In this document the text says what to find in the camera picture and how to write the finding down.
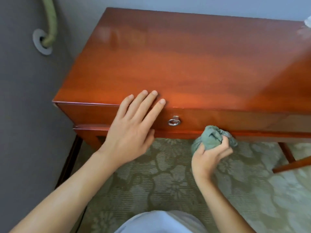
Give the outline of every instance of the glossy wooden desk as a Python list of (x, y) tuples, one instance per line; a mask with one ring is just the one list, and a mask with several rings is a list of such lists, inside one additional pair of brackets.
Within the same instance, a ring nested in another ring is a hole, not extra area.
[[(194, 139), (216, 125), (239, 140), (310, 142), (311, 29), (303, 26), (107, 8), (54, 103), (96, 149), (123, 98), (144, 89), (168, 102), (157, 137)], [(173, 116), (180, 125), (168, 125)]]

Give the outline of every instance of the person's right arm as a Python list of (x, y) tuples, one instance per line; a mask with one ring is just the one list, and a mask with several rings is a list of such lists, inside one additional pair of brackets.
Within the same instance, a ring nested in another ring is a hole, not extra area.
[(192, 172), (220, 233), (256, 233), (212, 182), (211, 176), (219, 161), (232, 153), (229, 140), (204, 151), (201, 144), (192, 158)]

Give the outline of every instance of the patterned carpet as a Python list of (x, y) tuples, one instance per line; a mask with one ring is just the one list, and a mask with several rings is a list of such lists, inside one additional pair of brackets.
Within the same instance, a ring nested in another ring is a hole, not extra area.
[[(146, 154), (108, 179), (72, 232), (114, 232), (132, 216), (151, 210), (185, 211), (210, 233), (218, 232), (192, 176), (191, 143), (156, 139)], [(311, 154), (311, 144), (289, 146), (296, 159)], [(91, 154), (84, 143), (73, 172)], [(286, 162), (278, 144), (240, 142), (215, 172), (223, 194), (258, 233), (311, 232), (311, 167), (271, 172)]]

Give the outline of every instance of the metal ring pull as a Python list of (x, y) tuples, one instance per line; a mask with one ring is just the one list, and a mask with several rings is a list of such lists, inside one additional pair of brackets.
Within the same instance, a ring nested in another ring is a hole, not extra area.
[(178, 116), (173, 116), (173, 119), (170, 119), (167, 123), (168, 123), (170, 126), (177, 126), (177, 125), (180, 124), (179, 117), (178, 117)]

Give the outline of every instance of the desk surface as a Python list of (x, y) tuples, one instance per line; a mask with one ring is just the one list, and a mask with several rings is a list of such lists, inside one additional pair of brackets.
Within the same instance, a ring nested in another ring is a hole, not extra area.
[(54, 101), (119, 105), (143, 89), (168, 108), (311, 114), (311, 29), (107, 8)]

